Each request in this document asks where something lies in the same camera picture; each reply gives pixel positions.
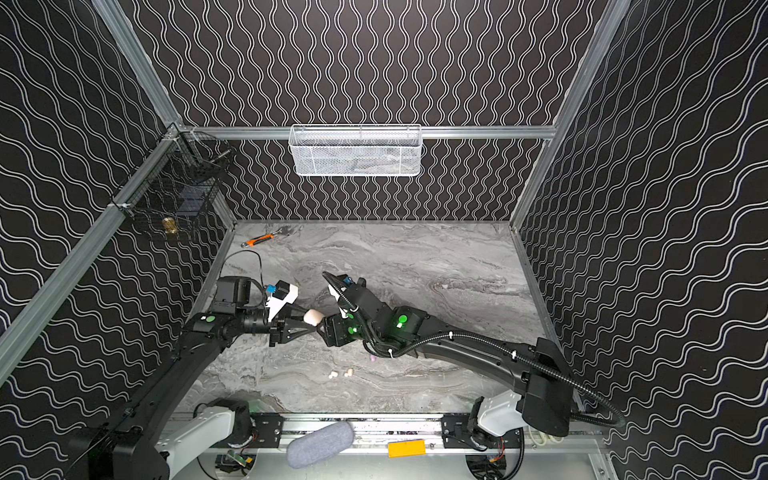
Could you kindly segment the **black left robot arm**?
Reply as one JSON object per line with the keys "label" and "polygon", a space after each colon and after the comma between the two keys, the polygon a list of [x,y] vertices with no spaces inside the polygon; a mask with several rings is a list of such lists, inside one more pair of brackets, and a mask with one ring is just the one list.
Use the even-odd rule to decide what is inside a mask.
{"label": "black left robot arm", "polygon": [[64,478],[172,479],[218,443],[242,448],[253,441],[258,430],[244,401],[215,401],[172,434],[163,429],[200,374],[240,336],[266,335],[276,345],[313,332],[302,320],[305,308],[295,303],[297,286],[283,280],[264,286],[253,305],[256,283],[218,279],[210,310],[187,321],[170,357],[128,402],[103,424],[70,437]]}

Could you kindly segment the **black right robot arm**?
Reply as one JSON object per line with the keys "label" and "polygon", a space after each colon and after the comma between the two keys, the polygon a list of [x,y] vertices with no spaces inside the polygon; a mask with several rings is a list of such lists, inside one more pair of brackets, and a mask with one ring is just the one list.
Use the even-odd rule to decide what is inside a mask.
{"label": "black right robot arm", "polygon": [[603,395],[576,380],[557,345],[493,339],[470,332],[412,306],[393,308],[377,298],[364,280],[323,274],[337,301],[338,313],[319,326],[329,347],[360,341],[379,358],[404,356],[437,359],[486,376],[506,389],[482,398],[474,407],[473,427],[500,437],[530,426],[565,437],[573,422],[620,428],[626,416]]}

